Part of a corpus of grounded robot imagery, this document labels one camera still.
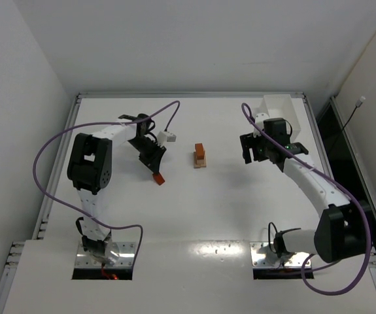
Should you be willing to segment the orange arch wood block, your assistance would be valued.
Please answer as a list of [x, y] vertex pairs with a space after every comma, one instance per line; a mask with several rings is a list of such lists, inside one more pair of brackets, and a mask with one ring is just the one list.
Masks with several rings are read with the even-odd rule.
[[196, 153], [196, 158], [198, 160], [204, 160], [205, 159], [205, 149], [204, 149], [202, 143], [196, 143], [195, 144], [195, 153]]

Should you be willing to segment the white plastic bin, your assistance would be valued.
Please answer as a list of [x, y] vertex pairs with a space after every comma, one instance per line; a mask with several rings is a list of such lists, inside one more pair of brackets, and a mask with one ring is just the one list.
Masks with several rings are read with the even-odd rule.
[[295, 142], [301, 131], [301, 126], [290, 95], [265, 95], [263, 97], [262, 106], [267, 110], [270, 118], [284, 118], [290, 123], [290, 140], [291, 142]]

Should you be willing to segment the metal base plate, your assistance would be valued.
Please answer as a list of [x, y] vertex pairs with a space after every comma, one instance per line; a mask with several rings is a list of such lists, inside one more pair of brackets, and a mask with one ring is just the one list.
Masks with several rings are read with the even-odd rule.
[[309, 253], [293, 253], [278, 257], [267, 241], [250, 242], [250, 255], [254, 270], [299, 270]]
[[134, 242], [112, 242], [106, 246], [104, 255], [85, 251], [80, 243], [75, 258], [75, 269], [96, 270], [104, 264], [108, 270], [130, 269], [135, 257]]

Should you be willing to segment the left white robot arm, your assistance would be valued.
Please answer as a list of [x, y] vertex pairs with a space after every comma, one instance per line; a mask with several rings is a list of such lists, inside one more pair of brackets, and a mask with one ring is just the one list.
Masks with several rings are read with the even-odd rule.
[[129, 143], [139, 152], [139, 160], [151, 172], [154, 181], [161, 185], [165, 179], [160, 173], [160, 164], [166, 148], [152, 134], [155, 122], [146, 114], [130, 116], [123, 114], [115, 124], [91, 134], [76, 135], [67, 178], [76, 188], [82, 210], [88, 215], [76, 222], [82, 236], [84, 251], [96, 260], [107, 262], [113, 256], [112, 228], [99, 223], [107, 208], [105, 192], [112, 179], [113, 150]]

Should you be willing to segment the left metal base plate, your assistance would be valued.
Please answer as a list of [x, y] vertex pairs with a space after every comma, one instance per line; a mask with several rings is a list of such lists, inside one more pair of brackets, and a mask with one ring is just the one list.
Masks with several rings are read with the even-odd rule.
[[104, 255], [85, 251], [80, 243], [75, 258], [75, 269], [96, 270], [104, 264], [108, 270], [130, 269], [135, 257], [134, 242], [112, 242], [106, 246]]

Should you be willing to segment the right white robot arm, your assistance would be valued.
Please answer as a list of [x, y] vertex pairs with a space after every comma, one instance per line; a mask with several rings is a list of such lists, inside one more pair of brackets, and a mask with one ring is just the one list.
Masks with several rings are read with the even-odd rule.
[[301, 189], [319, 216], [314, 230], [292, 228], [277, 232], [273, 252], [285, 256], [296, 252], [315, 254], [327, 263], [371, 250], [366, 208], [337, 182], [314, 167], [309, 151], [291, 141], [283, 118], [258, 120], [247, 116], [252, 133], [240, 137], [245, 163], [269, 160]]

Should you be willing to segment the aluminium frame rail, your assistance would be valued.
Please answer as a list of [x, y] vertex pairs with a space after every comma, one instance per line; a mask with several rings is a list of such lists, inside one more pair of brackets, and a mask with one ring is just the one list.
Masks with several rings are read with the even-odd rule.
[[77, 98], [250, 98], [275, 94], [288, 94], [291, 98], [306, 97], [303, 92], [82, 92]]

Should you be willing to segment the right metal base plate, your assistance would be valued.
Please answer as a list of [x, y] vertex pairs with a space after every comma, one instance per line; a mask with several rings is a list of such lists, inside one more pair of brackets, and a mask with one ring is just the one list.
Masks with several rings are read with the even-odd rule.
[[267, 241], [250, 242], [250, 255], [254, 270], [299, 270], [309, 253], [293, 253], [278, 257]]

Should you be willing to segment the orange wedge wood block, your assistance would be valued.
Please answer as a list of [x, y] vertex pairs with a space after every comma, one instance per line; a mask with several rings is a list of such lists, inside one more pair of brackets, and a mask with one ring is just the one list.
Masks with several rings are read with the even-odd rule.
[[159, 186], [161, 186], [161, 185], [165, 182], [165, 179], [163, 178], [163, 176], [162, 176], [161, 173], [153, 173], [153, 174], [152, 174], [152, 178], [154, 179], [154, 181], [155, 181]]

